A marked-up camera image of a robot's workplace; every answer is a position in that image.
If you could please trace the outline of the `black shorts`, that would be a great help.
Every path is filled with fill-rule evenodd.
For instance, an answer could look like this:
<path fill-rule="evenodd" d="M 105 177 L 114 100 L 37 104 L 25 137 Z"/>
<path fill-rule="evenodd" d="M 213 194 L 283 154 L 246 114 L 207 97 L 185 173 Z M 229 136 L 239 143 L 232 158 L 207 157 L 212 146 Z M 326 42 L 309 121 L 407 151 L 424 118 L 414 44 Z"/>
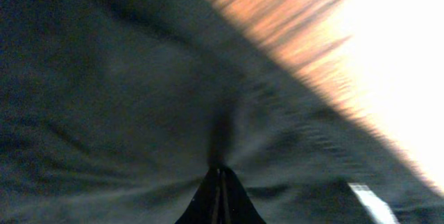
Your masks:
<path fill-rule="evenodd" d="M 176 223 L 211 168 L 266 223 L 443 198 L 206 0 L 1 0 L 1 222 Z"/>

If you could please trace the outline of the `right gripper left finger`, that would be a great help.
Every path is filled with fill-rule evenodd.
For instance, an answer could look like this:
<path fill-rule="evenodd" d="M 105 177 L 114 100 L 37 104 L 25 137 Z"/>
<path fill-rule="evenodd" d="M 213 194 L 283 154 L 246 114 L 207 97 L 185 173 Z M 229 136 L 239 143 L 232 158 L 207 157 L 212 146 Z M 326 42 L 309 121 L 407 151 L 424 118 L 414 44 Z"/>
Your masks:
<path fill-rule="evenodd" d="M 218 224 L 220 170 L 211 168 L 176 224 Z"/>

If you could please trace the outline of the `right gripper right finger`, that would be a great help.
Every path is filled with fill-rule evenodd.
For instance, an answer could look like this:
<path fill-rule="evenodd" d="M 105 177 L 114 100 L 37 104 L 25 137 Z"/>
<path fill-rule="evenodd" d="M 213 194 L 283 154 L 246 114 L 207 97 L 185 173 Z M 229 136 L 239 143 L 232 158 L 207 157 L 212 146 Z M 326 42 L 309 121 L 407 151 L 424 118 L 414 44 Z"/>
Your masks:
<path fill-rule="evenodd" d="M 221 223 L 265 224 L 243 185 L 231 169 L 221 171 Z"/>

